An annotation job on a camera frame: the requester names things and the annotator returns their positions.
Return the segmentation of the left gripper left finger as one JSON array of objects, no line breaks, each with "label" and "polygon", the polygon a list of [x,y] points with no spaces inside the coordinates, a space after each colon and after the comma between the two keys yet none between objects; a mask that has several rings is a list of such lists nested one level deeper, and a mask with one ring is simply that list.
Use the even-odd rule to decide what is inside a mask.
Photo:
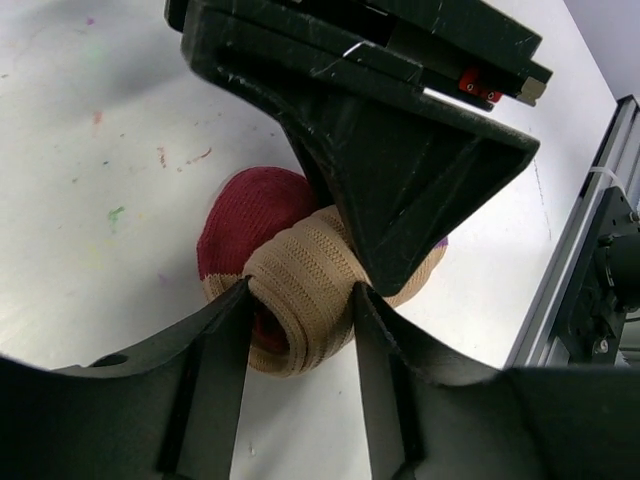
[{"label": "left gripper left finger", "polygon": [[250,344],[246,282],[86,367],[1,361],[5,479],[226,479]]}]

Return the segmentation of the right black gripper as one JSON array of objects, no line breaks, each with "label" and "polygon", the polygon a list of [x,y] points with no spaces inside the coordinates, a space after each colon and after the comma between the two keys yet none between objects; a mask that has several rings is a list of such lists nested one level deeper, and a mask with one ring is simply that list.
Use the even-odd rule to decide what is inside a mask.
[{"label": "right black gripper", "polygon": [[531,163],[489,116],[552,77],[536,32],[484,1],[167,1],[202,79],[277,121],[378,293]]}]

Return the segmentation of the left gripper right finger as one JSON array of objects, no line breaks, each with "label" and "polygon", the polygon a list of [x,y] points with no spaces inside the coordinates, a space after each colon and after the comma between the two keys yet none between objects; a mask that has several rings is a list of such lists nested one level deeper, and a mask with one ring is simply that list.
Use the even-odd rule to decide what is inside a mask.
[{"label": "left gripper right finger", "polygon": [[375,479],[635,479],[639,373],[496,370],[441,343],[368,285],[352,292]]}]

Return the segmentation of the tan maroon purple striped sock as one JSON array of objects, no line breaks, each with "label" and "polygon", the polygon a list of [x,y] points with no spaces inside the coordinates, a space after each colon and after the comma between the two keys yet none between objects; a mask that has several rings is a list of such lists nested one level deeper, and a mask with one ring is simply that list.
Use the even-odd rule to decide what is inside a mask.
[{"label": "tan maroon purple striped sock", "polygon": [[236,173],[219,192],[196,253],[208,301],[248,282],[253,369],[301,375],[352,340],[349,297],[369,278],[336,206],[320,207],[304,176],[278,167]]}]

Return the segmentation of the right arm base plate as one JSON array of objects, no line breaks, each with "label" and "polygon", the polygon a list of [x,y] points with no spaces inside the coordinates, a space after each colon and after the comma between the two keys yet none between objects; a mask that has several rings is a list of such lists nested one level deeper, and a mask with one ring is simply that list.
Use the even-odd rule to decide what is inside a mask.
[{"label": "right arm base plate", "polygon": [[611,187],[587,232],[554,332],[571,364],[612,364],[627,314],[638,309],[639,214]]}]

